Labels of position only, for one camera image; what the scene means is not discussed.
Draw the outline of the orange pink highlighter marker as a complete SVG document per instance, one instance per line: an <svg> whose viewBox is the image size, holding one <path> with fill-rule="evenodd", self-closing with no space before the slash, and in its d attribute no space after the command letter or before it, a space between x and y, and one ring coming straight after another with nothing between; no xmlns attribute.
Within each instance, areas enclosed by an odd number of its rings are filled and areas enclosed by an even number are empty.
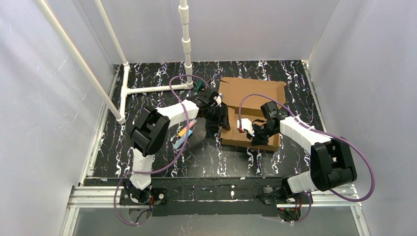
<svg viewBox="0 0 417 236"><path fill-rule="evenodd" d="M187 133L187 130L190 130L196 123L196 119L192 119L191 121L189 121L188 125L178 133L178 136L183 137Z"/></svg>

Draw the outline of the blue highlighter marker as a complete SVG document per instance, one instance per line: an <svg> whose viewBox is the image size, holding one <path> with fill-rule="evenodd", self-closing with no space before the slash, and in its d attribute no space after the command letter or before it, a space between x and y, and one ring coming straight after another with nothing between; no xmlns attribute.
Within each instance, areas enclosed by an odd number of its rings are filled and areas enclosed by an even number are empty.
<svg viewBox="0 0 417 236"><path fill-rule="evenodd" d="M182 147L182 145L186 142L186 139L188 139L193 134L192 130L188 130L187 134L184 134L182 137L180 137L173 145L173 148L175 150L178 150Z"/></svg>

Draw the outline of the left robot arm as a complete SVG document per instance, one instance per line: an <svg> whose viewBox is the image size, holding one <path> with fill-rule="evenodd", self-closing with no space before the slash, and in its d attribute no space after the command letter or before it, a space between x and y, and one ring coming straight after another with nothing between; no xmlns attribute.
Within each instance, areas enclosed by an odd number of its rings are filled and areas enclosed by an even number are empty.
<svg viewBox="0 0 417 236"><path fill-rule="evenodd" d="M154 155L162 148L168 129L195 118L206 120L230 130L228 105L222 94L205 89L175 105L162 108L144 107L131 131L133 145L133 174L129 181L144 190L151 184L150 172Z"/></svg>

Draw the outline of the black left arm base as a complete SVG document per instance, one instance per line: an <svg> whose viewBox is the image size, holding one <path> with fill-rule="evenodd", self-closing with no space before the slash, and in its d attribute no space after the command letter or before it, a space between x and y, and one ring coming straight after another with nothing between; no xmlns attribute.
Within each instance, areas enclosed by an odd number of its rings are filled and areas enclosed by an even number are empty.
<svg viewBox="0 0 417 236"><path fill-rule="evenodd" d="M117 201L121 206L159 206L166 205L168 190L166 188L152 188L148 186L140 190L132 184L123 184L120 197Z"/></svg>

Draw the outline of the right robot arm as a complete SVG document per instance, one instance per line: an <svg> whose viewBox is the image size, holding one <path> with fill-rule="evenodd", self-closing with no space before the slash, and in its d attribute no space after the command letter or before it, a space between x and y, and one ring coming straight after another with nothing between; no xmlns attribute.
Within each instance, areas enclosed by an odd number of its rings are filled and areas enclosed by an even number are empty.
<svg viewBox="0 0 417 236"><path fill-rule="evenodd" d="M329 136L317 133L298 117L278 109L276 103L261 106L266 121L258 125L252 122L248 137L254 145L265 145L275 134L282 134L299 144L310 155L309 171L286 177L279 193L290 196L305 191L327 191L353 182L357 172L349 145Z"/></svg>

